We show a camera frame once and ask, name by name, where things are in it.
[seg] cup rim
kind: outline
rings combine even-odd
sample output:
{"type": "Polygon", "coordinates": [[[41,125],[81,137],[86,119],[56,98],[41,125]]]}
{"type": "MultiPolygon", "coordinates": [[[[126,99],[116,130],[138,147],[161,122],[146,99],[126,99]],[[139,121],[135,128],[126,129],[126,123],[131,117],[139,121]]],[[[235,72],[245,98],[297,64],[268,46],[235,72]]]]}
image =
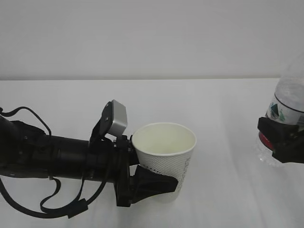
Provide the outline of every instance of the cup rim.
{"type": "Polygon", "coordinates": [[[195,133],[188,127],[184,126],[184,125],[181,125],[179,123],[171,123],[171,122],[158,122],[158,123],[150,123],[150,124],[147,124],[145,126],[142,126],[140,127],[137,131],[134,132],[134,134],[132,135],[132,144],[134,146],[134,148],[137,150],[137,151],[140,151],[142,153],[145,153],[147,155],[152,155],[152,156],[156,156],[156,157],[173,157],[173,156],[178,156],[178,155],[182,155],[182,154],[185,154],[185,153],[188,153],[189,151],[192,151],[193,148],[196,146],[196,143],[197,143],[197,137],[195,135],[195,133]],[[179,127],[182,127],[184,129],[186,129],[187,131],[189,131],[193,137],[194,137],[194,144],[191,148],[185,150],[185,151],[181,151],[181,152],[177,152],[177,153],[150,153],[150,152],[147,152],[147,151],[143,151],[143,150],[139,150],[135,147],[134,143],[133,143],[133,138],[134,138],[134,135],[136,133],[138,133],[141,129],[145,128],[145,127],[149,127],[151,125],[158,125],[158,124],[172,124],[172,125],[177,125],[179,127]]]}

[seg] white wall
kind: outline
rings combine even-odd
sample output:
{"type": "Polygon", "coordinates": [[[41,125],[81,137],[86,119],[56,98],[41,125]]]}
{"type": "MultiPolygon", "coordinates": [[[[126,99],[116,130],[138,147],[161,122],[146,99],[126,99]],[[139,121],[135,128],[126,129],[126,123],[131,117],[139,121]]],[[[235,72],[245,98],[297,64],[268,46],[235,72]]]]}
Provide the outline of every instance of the white wall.
{"type": "Polygon", "coordinates": [[[273,76],[303,0],[1,0],[0,79],[273,76]]]}

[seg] white paper cup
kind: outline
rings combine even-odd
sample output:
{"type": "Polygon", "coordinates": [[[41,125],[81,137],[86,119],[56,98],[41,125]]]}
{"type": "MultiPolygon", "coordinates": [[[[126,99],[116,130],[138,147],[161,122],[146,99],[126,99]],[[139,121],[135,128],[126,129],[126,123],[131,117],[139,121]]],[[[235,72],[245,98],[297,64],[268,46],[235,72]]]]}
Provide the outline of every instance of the white paper cup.
{"type": "Polygon", "coordinates": [[[178,197],[196,141],[189,128],[177,123],[152,123],[132,136],[141,166],[179,182],[175,192],[161,194],[159,200],[168,202],[178,197]]]}

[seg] bottle label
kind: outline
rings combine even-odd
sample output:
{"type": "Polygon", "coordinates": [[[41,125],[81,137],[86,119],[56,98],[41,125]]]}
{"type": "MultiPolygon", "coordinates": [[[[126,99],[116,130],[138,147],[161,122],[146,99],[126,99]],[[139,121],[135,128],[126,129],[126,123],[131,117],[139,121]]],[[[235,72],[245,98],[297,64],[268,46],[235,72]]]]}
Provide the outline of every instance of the bottle label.
{"type": "Polygon", "coordinates": [[[281,103],[276,95],[270,103],[266,117],[282,124],[304,125],[304,113],[281,103]]]}

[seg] black mount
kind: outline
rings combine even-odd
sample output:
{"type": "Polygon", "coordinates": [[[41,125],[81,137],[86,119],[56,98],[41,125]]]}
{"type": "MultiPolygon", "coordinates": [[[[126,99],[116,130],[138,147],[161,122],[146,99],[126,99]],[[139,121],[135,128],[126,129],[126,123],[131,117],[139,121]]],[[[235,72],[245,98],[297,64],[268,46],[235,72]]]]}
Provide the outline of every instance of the black mount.
{"type": "Polygon", "coordinates": [[[269,141],[274,158],[282,163],[304,163],[304,131],[300,126],[261,117],[258,129],[269,141]]]}
{"type": "Polygon", "coordinates": [[[114,182],[117,206],[129,207],[147,197],[175,191],[177,179],[151,172],[140,165],[137,165],[134,176],[130,176],[130,165],[139,163],[136,152],[124,135],[117,138],[116,145],[122,162],[114,182]]]}

